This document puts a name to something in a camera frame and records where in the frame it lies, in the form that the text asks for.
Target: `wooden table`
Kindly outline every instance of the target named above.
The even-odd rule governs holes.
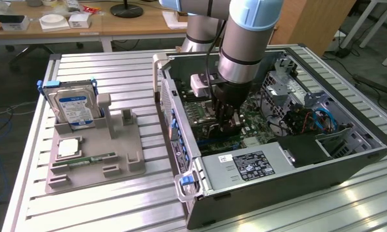
[[[112,40],[180,38],[185,36],[185,30],[171,30],[161,16],[161,8],[157,2],[140,3],[144,10],[143,16],[132,19],[120,18],[111,14],[111,6],[120,2],[84,2],[91,7],[100,7],[104,14],[91,16],[92,25],[88,29],[69,29],[53,32],[43,32],[39,19],[43,12],[52,7],[29,7],[25,2],[13,2],[12,11],[19,15],[27,15],[31,25],[27,31],[4,31],[0,29],[0,45],[15,44],[52,44],[68,42],[100,41],[104,52],[112,52]]]
[[[355,0],[284,0],[271,44],[303,43],[322,56]]]

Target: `warning label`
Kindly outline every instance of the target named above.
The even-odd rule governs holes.
[[[234,157],[234,162],[244,181],[275,174],[274,168],[262,151]]]

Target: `robotic arm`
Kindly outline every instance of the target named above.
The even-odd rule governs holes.
[[[210,48],[210,39],[215,38],[218,25],[218,20],[212,18],[227,20],[219,52],[219,81],[211,95],[219,130],[236,131],[239,108],[248,97],[272,29],[280,16],[283,0],[159,0],[159,2],[164,7],[199,15],[189,16],[187,34],[187,40],[196,44],[196,47],[185,45],[185,41],[183,51]]]

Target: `wooden cabinet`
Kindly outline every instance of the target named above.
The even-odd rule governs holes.
[[[355,0],[284,0],[271,44],[303,43],[320,56]]]

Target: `aluminum extrusion table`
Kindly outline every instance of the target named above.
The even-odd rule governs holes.
[[[386,113],[308,49],[287,46],[387,134]],[[112,95],[112,113],[123,107],[133,108],[147,172],[103,186],[47,195],[55,115],[40,96],[3,231],[187,231],[152,94],[152,55],[172,51],[75,54],[49,61],[45,81],[63,76],[72,80],[95,77],[99,92]],[[304,70],[298,71],[314,90],[316,83],[304,79]],[[368,229],[387,231],[387,157],[340,185],[195,231]]]

